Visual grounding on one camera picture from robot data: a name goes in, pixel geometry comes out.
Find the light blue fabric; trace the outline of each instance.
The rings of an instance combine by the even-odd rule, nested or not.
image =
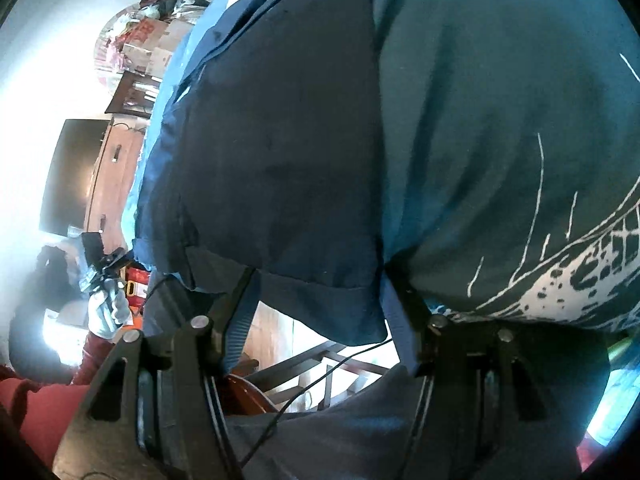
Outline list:
[[[133,247],[132,241],[135,238],[136,229],[136,213],[138,211],[138,197],[140,195],[140,189],[142,188],[143,175],[145,173],[146,160],[149,157],[149,153],[156,144],[156,140],[160,135],[160,129],[162,125],[162,117],[164,111],[171,101],[175,88],[180,84],[184,71],[187,68],[188,62],[193,55],[193,51],[200,43],[203,35],[213,27],[220,16],[225,12],[229,5],[229,0],[213,0],[207,7],[207,10],[203,13],[202,17],[198,20],[191,32],[182,40],[178,48],[176,49],[169,66],[164,74],[164,79],[160,85],[158,97],[156,98],[156,104],[154,105],[153,113],[151,114],[151,120],[148,128],[146,129],[145,140],[142,145],[142,152],[138,159],[138,165],[136,167],[136,176],[134,178],[131,190],[127,197],[127,203],[122,213],[122,234],[124,239],[131,249]]]

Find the metal bolt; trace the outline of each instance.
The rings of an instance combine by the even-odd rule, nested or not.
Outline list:
[[[140,332],[138,330],[127,330],[122,338],[125,343],[133,343],[140,338]]]
[[[498,330],[498,339],[503,343],[510,343],[513,341],[514,335],[508,328],[501,328]]]
[[[191,326],[196,329],[204,328],[209,324],[209,318],[207,316],[196,316],[191,320]]]
[[[433,326],[434,328],[443,329],[448,324],[449,320],[442,314],[433,314],[433,316],[429,318],[429,325]]]

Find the drawer handle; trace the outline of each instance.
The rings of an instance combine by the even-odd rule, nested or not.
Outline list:
[[[113,158],[111,159],[112,162],[117,162],[118,159],[120,158],[120,150],[122,149],[122,144],[118,144],[116,146],[115,151],[113,152]]]

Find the wooden cabinet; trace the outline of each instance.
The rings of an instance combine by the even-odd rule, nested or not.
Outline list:
[[[133,184],[143,134],[126,124],[110,125],[95,163],[84,230],[101,232],[105,253],[126,247],[120,220]]]

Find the cardboard box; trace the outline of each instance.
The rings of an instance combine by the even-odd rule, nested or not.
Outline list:
[[[193,25],[183,20],[173,20],[166,28],[162,38],[158,41],[158,46],[153,49],[147,66],[146,74],[162,79],[164,72],[169,66],[171,57],[178,48],[178,45],[187,33],[193,28]]]
[[[144,72],[151,58],[151,53],[158,46],[168,24],[151,18],[144,18],[136,25],[122,47],[122,53],[131,62],[130,68]]]

